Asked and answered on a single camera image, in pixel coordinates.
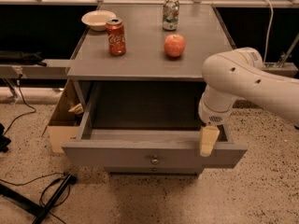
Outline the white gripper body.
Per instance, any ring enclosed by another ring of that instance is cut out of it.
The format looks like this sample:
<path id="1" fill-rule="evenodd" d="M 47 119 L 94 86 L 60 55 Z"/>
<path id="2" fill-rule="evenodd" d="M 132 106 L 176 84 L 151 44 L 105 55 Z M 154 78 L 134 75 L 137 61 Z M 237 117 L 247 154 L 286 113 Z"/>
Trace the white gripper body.
<path id="1" fill-rule="evenodd" d="M 214 126 L 226 123 L 237 99 L 237 96 L 217 91 L 207 85 L 198 105 L 200 120 L 206 125 Z"/>

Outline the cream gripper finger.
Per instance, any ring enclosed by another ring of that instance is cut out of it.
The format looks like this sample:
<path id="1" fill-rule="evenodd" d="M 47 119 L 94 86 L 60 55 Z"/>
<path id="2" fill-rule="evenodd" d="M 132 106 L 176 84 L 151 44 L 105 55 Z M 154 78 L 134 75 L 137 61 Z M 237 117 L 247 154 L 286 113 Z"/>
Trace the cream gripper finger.
<path id="1" fill-rule="evenodd" d="M 208 157 L 213 147 L 215 146 L 220 130 L 217 126 L 207 125 L 201 128 L 200 131 L 200 155 L 202 157 Z"/>

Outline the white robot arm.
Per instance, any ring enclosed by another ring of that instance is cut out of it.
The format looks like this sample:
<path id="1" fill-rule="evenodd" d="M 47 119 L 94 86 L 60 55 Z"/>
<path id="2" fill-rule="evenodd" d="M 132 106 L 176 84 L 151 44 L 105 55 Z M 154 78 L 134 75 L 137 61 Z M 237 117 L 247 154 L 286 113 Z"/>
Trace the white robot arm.
<path id="1" fill-rule="evenodd" d="M 205 124 L 200 131 L 200 155 L 207 157 L 217 142 L 235 101 L 244 98 L 299 127 L 299 80 L 262 70 L 256 49 L 242 48 L 214 54 L 202 66 L 206 83 L 198 114 Z"/>

